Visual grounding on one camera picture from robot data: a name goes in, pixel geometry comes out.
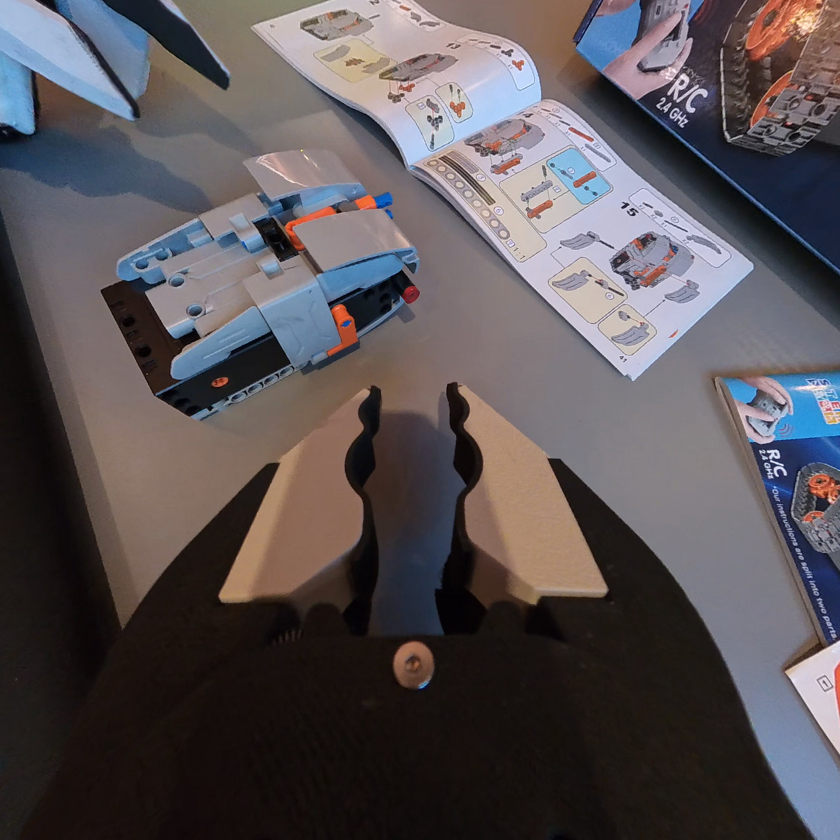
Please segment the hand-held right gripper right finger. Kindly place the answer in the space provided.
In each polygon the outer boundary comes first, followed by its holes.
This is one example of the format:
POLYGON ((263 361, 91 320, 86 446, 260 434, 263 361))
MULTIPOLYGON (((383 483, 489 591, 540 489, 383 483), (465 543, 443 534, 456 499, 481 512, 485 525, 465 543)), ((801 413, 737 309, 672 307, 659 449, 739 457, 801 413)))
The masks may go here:
POLYGON ((467 386, 446 389, 455 509, 446 593, 535 605, 544 596, 601 598, 607 585, 541 447, 467 386))

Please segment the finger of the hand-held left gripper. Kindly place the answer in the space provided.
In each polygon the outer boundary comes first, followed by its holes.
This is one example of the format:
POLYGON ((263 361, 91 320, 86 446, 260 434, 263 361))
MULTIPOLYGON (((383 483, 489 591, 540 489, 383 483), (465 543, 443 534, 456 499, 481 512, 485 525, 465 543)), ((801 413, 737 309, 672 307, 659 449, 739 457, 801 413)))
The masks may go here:
POLYGON ((78 26, 35 1, 1 2, 1 51, 20 65, 125 119, 139 107, 78 26))
POLYGON ((132 104, 148 84, 151 39, 218 87, 229 86, 228 69, 174 2, 66 1, 62 14, 89 37, 132 104))

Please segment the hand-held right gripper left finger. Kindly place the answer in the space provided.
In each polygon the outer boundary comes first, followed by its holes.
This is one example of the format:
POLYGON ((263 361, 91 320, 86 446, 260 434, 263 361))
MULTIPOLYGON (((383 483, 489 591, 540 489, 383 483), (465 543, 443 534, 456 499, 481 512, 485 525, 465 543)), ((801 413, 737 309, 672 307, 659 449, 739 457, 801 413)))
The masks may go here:
POLYGON ((377 418, 381 403, 377 387, 364 388, 280 458, 220 602, 350 606, 360 588, 351 556, 362 545, 364 479, 348 477, 347 458, 365 432, 361 410, 377 418))

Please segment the grey brick toy vehicle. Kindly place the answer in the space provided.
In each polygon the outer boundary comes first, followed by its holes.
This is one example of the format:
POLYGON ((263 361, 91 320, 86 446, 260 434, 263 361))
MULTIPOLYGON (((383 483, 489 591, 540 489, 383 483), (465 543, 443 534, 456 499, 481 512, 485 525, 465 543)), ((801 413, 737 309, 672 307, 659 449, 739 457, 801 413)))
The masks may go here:
POLYGON ((329 150, 245 161, 259 191, 121 258, 101 290, 154 396, 196 420, 346 354, 418 289, 415 246, 329 150))

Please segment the grey desk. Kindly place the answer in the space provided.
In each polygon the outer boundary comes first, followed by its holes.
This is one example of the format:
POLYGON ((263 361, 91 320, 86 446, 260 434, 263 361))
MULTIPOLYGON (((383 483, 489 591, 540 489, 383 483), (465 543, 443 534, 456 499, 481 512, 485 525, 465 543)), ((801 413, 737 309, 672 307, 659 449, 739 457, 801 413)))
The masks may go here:
POLYGON ((141 119, 43 81, 40 126, 2 144, 3 217, 121 623, 266 462, 365 385, 383 393, 370 494, 381 577, 373 627, 437 627, 458 482, 443 391, 467 384, 561 458, 657 553, 702 615, 779 781, 838 837, 838 768, 783 675, 814 645, 715 375, 838 368, 838 277, 575 52, 587 2, 422 2, 504 35, 542 92, 577 111, 753 272, 635 382, 616 373, 436 192, 370 119, 308 83, 250 30, 304 2, 179 2, 231 70, 221 91, 154 47, 141 119), (333 148, 421 256, 421 297, 346 359, 205 422, 156 400, 103 304, 117 258, 249 193, 243 159, 333 148))

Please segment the dark studded mat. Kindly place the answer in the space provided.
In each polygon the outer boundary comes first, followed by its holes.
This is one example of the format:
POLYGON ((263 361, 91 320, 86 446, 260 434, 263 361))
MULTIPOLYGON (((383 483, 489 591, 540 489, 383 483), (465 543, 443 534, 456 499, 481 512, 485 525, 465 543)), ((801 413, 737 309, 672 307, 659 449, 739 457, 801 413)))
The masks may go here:
POLYGON ((115 637, 67 435, 1 226, 1 836, 56 771, 115 637))

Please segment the blue cover instruction booklet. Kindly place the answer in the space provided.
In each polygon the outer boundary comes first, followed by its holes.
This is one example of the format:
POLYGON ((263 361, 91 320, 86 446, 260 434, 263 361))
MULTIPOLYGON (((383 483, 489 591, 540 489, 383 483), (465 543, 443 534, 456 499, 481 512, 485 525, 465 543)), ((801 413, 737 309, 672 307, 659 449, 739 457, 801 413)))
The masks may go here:
POLYGON ((839 638, 839 371, 715 379, 826 646, 839 638))

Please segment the open instruction booklet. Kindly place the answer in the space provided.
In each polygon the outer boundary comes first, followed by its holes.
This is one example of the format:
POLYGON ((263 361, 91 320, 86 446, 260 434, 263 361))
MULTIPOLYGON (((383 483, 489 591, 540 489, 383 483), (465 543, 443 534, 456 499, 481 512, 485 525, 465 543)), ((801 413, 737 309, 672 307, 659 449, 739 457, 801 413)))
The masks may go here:
POLYGON ((506 38, 397 1, 324 2, 253 30, 377 121, 408 170, 631 380, 753 269, 544 100, 530 56, 506 38))

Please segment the white printed leaflet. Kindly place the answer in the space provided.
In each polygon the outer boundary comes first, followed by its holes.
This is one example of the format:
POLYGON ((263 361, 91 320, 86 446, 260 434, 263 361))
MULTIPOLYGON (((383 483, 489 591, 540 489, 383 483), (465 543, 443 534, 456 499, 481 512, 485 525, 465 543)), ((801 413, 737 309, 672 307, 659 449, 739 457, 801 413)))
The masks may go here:
POLYGON ((839 643, 785 670, 819 728, 839 751, 839 643))

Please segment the blue toy set box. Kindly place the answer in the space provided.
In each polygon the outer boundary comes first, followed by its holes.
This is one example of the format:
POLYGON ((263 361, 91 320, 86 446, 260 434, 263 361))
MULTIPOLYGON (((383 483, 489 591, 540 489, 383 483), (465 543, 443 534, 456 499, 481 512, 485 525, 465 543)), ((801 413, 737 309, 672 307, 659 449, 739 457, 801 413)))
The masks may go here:
POLYGON ((839 267, 839 2, 592 2, 578 52, 839 267))

